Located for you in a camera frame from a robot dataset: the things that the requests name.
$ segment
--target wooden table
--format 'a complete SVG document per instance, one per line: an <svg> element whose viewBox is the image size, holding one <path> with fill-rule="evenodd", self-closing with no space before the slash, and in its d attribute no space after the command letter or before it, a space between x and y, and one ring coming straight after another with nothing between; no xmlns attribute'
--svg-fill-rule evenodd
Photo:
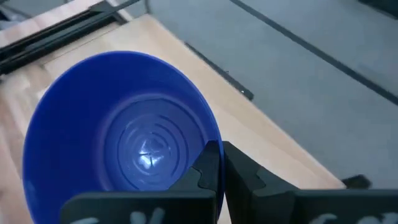
<svg viewBox="0 0 398 224"><path fill-rule="evenodd" d="M98 0L66 5L0 31L0 47L84 11ZM155 55L181 70L199 88L216 116L223 140L266 169L302 189L344 185L286 135L242 94L199 59L152 16L108 25L3 76L0 84L0 224L32 223L21 181L22 147L30 117L48 86L66 69L91 55L133 50ZM226 202L220 223L230 223Z"/></svg>

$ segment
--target gray floor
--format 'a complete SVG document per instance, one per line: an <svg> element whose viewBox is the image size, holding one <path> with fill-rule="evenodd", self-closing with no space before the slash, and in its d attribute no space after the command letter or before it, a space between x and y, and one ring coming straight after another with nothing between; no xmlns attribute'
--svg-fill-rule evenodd
<svg viewBox="0 0 398 224"><path fill-rule="evenodd" d="M398 21L356 0L243 1L398 95ZM31 10L24 2L30 1L10 4ZM36 0L42 9L31 13L57 4ZM336 176L365 174L375 188L398 187L397 106L229 0L150 5L175 35L250 89L257 107Z"/></svg>

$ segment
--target blue bowl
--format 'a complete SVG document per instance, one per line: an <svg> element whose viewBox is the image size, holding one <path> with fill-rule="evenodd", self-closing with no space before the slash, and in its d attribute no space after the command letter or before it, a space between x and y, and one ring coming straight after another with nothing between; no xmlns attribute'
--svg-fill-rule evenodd
<svg viewBox="0 0 398 224"><path fill-rule="evenodd" d="M137 52L90 57L49 88L30 122L23 161L30 214L57 223L62 205L82 192L166 190L209 140L220 144L224 189L215 117L185 75Z"/></svg>

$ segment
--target wooden tabletop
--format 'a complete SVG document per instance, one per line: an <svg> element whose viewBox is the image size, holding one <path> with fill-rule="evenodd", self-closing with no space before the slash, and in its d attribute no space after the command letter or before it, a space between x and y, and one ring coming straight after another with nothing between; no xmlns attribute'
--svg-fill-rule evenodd
<svg viewBox="0 0 398 224"><path fill-rule="evenodd" d="M0 31L0 46L51 26L98 0L74 0ZM0 84L0 224L31 223L21 181L22 147L30 117L48 86L77 62L110 50L154 55L181 70L202 92L221 137L279 177L302 189L344 185L264 113L150 15L110 24L4 77ZM230 223L224 202L220 223Z"/></svg>

